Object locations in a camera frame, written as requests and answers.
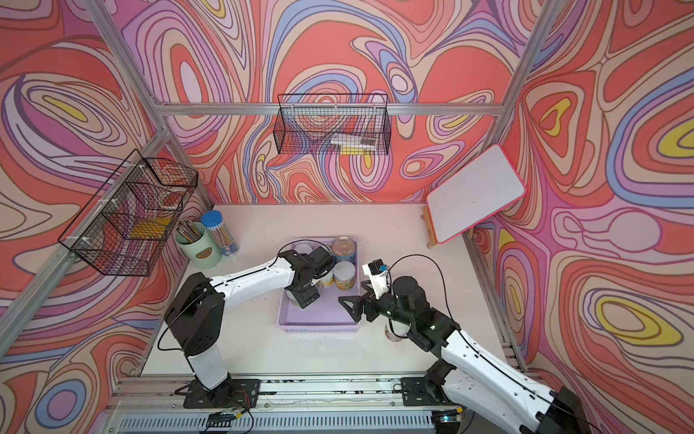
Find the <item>purple plastic basket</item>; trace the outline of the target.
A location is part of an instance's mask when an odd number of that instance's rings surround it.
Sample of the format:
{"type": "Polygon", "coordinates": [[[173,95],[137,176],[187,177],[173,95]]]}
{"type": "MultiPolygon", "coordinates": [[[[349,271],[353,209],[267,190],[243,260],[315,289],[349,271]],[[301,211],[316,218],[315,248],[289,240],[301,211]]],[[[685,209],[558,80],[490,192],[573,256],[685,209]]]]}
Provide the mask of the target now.
{"type": "MultiPolygon", "coordinates": [[[[290,244],[290,248],[299,243],[310,244],[313,248],[319,245],[325,245],[332,252],[333,238],[318,238],[316,240],[303,239],[294,241],[290,244]]],[[[287,296],[284,295],[278,308],[278,328],[287,333],[350,333],[358,329],[355,323],[345,309],[339,304],[338,298],[342,296],[358,296],[360,294],[358,280],[361,273],[357,268],[358,259],[358,244],[356,242],[356,257],[355,267],[356,276],[354,287],[349,291],[338,289],[334,284],[327,289],[318,289],[320,298],[313,302],[305,309],[293,306],[287,296]]]]}

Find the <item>white lid can front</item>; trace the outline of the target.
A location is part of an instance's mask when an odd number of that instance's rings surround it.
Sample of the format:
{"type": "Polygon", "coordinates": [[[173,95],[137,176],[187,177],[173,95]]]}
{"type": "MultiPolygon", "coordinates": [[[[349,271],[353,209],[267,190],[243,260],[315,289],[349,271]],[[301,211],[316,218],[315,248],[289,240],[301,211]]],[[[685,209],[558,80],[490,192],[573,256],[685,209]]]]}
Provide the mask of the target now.
{"type": "Polygon", "coordinates": [[[294,249],[297,253],[299,253],[299,254],[305,254],[305,255],[311,254],[312,251],[314,250],[314,248],[313,248],[310,244],[307,244],[307,243],[299,243],[299,244],[296,244],[296,245],[293,247],[293,249],[294,249]]]}

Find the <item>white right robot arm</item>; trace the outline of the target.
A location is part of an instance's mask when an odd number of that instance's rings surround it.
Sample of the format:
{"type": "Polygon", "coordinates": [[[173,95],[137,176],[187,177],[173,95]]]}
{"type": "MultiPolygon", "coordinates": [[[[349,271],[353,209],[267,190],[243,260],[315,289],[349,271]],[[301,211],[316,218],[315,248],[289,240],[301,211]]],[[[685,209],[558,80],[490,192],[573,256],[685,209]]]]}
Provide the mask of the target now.
{"type": "Polygon", "coordinates": [[[459,404],[507,433],[587,433],[582,403],[512,368],[477,343],[450,316],[431,307],[412,277],[363,282],[361,296],[339,299],[354,321],[380,316],[408,327],[407,338],[437,361],[417,392],[435,404],[459,404]]]}

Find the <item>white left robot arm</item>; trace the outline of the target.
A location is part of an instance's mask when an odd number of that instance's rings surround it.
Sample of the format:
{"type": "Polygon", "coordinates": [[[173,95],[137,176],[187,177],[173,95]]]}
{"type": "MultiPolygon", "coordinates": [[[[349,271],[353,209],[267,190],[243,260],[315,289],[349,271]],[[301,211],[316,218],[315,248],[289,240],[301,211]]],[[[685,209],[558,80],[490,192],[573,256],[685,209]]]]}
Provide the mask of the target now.
{"type": "Polygon", "coordinates": [[[269,292],[283,290],[304,309],[320,298],[316,283],[333,269],[334,255],[325,246],[310,253],[280,251],[268,262],[245,271],[217,277],[201,272],[189,276],[164,314],[171,332],[196,380],[207,391],[230,376],[218,340],[224,316],[269,292]]]}

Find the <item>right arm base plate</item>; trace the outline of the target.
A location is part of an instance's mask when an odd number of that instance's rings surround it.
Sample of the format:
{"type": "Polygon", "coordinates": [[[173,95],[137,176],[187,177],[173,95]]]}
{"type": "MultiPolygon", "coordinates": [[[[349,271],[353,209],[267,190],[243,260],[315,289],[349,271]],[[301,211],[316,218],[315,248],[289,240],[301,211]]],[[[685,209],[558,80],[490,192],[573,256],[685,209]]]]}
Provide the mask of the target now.
{"type": "Polygon", "coordinates": [[[401,377],[393,390],[401,394],[406,407],[453,406],[454,403],[448,399],[443,389],[446,376],[453,371],[453,365],[438,360],[422,376],[401,377]]]}

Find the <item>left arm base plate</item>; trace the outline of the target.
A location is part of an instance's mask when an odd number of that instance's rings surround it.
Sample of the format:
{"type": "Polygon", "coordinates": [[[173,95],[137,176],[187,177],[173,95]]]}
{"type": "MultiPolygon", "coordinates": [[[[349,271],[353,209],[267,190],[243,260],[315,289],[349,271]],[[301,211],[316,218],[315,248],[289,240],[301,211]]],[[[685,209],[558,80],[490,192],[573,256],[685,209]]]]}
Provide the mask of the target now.
{"type": "Polygon", "coordinates": [[[254,409],[260,397],[259,379],[233,379],[229,376],[213,389],[206,388],[198,379],[189,383],[184,394],[186,409],[254,409]]]}

